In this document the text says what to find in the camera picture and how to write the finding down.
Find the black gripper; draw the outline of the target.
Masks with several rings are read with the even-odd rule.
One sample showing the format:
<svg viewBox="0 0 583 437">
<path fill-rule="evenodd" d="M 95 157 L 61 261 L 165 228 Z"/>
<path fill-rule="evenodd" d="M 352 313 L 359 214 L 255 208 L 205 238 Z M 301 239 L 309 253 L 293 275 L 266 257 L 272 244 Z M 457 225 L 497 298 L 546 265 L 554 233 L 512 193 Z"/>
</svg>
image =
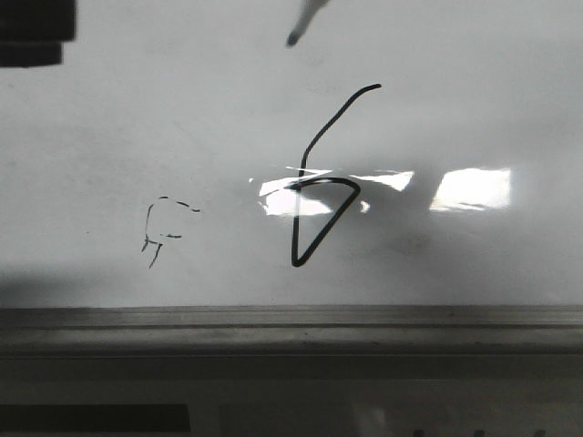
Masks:
<svg viewBox="0 0 583 437">
<path fill-rule="evenodd" d="M 76 0 L 2 0 L 1 66 L 63 63 L 63 44 L 77 35 Z"/>
</svg>

